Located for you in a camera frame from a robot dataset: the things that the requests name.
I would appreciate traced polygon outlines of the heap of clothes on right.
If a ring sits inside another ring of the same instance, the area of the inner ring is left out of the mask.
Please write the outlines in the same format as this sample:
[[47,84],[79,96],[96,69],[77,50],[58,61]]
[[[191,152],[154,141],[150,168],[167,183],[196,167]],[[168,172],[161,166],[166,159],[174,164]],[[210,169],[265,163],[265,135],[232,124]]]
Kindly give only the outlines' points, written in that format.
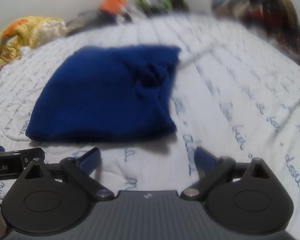
[[226,0],[216,17],[242,22],[256,35],[300,65],[300,23],[291,0]]

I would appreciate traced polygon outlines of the orange plastic bag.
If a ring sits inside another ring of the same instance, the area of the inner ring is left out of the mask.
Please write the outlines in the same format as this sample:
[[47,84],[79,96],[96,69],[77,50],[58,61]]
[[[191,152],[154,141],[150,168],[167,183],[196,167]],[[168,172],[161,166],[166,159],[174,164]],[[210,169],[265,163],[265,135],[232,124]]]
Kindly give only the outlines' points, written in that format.
[[121,9],[127,5],[126,0],[103,0],[98,9],[101,12],[107,12],[112,15],[121,13]]

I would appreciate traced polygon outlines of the dark olive bag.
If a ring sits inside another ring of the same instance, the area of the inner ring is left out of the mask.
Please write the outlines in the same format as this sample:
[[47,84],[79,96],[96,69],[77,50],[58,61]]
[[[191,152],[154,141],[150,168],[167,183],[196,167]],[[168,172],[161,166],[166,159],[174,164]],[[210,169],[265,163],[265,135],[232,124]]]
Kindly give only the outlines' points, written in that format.
[[189,11],[189,6],[185,0],[169,0],[173,11]]

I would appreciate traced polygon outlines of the white quilt with script text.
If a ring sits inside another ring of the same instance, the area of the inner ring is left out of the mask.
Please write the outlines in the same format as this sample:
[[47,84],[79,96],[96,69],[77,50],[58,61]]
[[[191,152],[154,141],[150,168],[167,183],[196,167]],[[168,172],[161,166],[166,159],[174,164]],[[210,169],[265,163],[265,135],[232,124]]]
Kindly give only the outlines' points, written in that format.
[[35,148],[25,131],[56,69],[85,46],[174,45],[180,66],[170,96],[177,132],[144,143],[99,144],[93,173],[112,191],[178,190],[198,179],[194,150],[236,161],[262,158],[290,194],[287,231],[300,239],[300,66],[241,24],[204,15],[161,16],[61,38],[0,72],[0,146]]

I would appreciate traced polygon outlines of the blue fleece garment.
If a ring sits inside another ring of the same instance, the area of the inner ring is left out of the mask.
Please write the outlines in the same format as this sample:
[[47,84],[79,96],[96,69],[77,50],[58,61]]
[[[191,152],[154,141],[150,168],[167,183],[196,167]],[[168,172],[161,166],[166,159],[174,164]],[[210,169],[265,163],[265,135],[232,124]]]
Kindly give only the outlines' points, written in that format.
[[174,133],[169,97],[177,46],[83,47],[54,72],[26,136],[41,142],[152,140]]

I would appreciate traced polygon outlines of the yellow and orange blanket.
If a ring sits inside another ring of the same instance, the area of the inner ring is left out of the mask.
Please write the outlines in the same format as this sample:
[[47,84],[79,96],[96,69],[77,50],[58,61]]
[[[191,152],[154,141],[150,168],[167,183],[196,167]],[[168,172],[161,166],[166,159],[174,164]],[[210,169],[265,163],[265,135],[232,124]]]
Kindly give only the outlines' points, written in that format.
[[57,17],[27,16],[14,20],[0,32],[0,68],[21,57],[21,48],[36,49],[69,32]]

